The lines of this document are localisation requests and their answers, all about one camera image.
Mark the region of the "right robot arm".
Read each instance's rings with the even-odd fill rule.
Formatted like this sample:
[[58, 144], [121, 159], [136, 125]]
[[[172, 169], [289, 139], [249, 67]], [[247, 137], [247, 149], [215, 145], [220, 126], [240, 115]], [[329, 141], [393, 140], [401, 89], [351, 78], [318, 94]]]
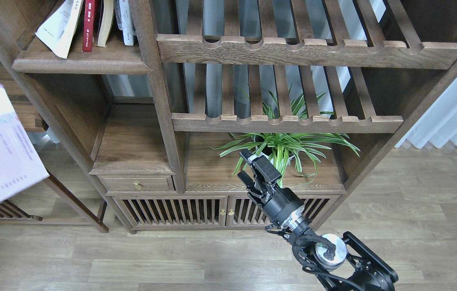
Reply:
[[291, 246], [304, 272], [317, 276], [327, 291], [393, 291], [398, 274], [354, 234], [315, 234], [303, 215], [304, 203], [289, 188], [278, 186], [280, 172], [263, 156], [240, 153], [253, 171], [238, 173], [250, 200], [270, 220], [267, 232]]

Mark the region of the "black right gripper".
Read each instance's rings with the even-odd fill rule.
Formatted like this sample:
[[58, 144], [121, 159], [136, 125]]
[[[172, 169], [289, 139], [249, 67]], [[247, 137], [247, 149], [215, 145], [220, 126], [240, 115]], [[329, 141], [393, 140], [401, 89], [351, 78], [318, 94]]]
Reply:
[[250, 200], [265, 214], [266, 217], [279, 229], [296, 229], [304, 222], [304, 203], [289, 188], [280, 188], [276, 183], [282, 174], [264, 156], [256, 156], [248, 149], [240, 151], [240, 156], [252, 168], [254, 175], [260, 181], [272, 186], [265, 186], [262, 190], [256, 188], [254, 180], [247, 172], [241, 171], [237, 177], [245, 185]]

